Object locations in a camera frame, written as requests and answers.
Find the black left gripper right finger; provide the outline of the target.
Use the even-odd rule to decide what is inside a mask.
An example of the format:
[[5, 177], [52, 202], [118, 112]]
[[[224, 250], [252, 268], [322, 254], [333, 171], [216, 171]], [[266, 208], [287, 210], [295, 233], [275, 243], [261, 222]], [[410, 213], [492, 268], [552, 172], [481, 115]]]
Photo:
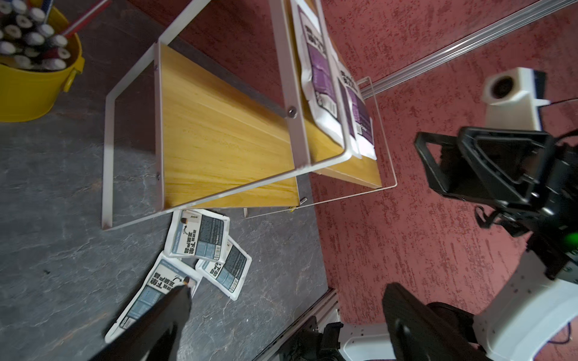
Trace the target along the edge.
[[474, 315], [443, 302], [422, 303], [399, 283], [388, 284], [383, 312], [398, 360], [487, 360], [476, 348]]

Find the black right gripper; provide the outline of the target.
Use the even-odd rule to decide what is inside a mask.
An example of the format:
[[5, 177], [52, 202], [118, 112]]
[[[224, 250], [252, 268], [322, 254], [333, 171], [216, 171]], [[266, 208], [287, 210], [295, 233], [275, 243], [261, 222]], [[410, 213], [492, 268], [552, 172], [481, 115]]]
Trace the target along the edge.
[[495, 208], [474, 211], [478, 225], [530, 233], [526, 251], [549, 280], [577, 279], [577, 146], [573, 130], [548, 132], [464, 127], [457, 136], [418, 132], [415, 149], [439, 195]]

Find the wooden shelf with white frame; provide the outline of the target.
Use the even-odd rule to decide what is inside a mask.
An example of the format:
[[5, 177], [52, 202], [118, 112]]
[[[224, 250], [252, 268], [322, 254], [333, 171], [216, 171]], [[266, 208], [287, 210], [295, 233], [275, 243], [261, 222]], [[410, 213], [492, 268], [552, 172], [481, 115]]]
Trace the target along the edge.
[[105, 100], [102, 228], [114, 229], [114, 128], [117, 98], [149, 66], [154, 69], [156, 216], [187, 208], [270, 207], [298, 203], [297, 178], [316, 173], [383, 191], [375, 160], [354, 159], [348, 138], [331, 141], [314, 128], [298, 75], [297, 15], [272, 1], [275, 47], [284, 96], [282, 114], [174, 51], [170, 44], [206, 7], [192, 1]]

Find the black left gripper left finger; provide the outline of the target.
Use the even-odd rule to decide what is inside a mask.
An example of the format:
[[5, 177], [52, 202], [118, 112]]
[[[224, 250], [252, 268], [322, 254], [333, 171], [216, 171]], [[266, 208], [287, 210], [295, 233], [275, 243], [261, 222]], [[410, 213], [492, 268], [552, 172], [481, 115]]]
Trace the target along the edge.
[[93, 360], [176, 360], [191, 314], [191, 287], [174, 287]]

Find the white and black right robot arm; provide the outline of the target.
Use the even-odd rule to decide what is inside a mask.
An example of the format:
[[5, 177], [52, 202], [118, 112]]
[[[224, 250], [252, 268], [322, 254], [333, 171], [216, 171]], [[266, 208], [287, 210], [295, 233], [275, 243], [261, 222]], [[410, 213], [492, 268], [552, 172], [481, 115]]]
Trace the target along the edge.
[[577, 316], [577, 148], [565, 135], [464, 127], [420, 132], [429, 187], [474, 203], [478, 225], [528, 236], [513, 275], [479, 314], [385, 288], [385, 322], [319, 328], [312, 307], [262, 360], [532, 360]]

